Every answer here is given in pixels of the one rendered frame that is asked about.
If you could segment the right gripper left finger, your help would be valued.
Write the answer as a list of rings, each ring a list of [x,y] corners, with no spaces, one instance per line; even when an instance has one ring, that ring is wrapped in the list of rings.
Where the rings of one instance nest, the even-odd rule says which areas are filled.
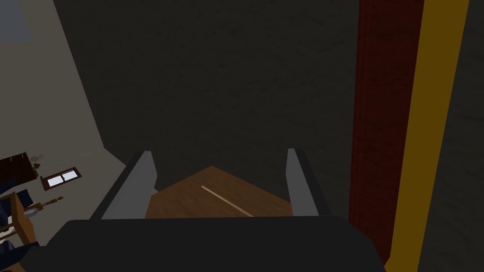
[[[144,218],[156,180],[157,171],[152,153],[136,152],[90,218]]]

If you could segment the dark brown wall cabinet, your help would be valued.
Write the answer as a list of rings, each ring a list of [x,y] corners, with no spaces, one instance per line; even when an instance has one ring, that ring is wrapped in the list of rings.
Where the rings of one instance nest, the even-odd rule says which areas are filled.
[[[0,160],[0,184],[12,178],[18,184],[38,178],[36,169],[25,152]]]

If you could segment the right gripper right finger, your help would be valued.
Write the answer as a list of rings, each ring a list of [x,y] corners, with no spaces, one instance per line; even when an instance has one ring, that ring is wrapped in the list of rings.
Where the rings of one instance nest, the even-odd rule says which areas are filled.
[[[304,150],[288,149],[285,177],[293,216],[332,214]]]

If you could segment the wooden chair with blue cushions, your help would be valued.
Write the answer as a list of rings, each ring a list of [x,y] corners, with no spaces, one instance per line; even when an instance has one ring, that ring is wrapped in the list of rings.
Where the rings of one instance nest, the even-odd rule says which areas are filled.
[[[9,228],[14,228],[14,231],[0,237],[0,240],[4,240],[3,243],[0,243],[0,272],[25,272],[20,265],[20,261],[31,248],[38,247],[39,242],[35,236],[31,219],[25,215],[25,212],[29,210],[23,207],[17,193],[12,192],[11,194],[0,197],[0,201],[4,199],[10,201],[11,223],[0,227],[0,232]],[[23,244],[22,246],[9,246],[7,238],[13,235],[19,236]]]

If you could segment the brown framed window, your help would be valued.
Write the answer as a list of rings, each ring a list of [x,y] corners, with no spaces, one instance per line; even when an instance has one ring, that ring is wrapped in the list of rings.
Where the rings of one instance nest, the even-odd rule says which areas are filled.
[[[77,168],[73,167],[47,177],[40,176],[39,178],[44,190],[48,191],[81,177],[82,176]]]

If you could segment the dark red door leaf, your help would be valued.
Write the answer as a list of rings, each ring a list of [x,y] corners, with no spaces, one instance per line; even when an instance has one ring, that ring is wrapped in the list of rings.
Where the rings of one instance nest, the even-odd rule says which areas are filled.
[[[359,0],[349,222],[390,257],[424,0]]]

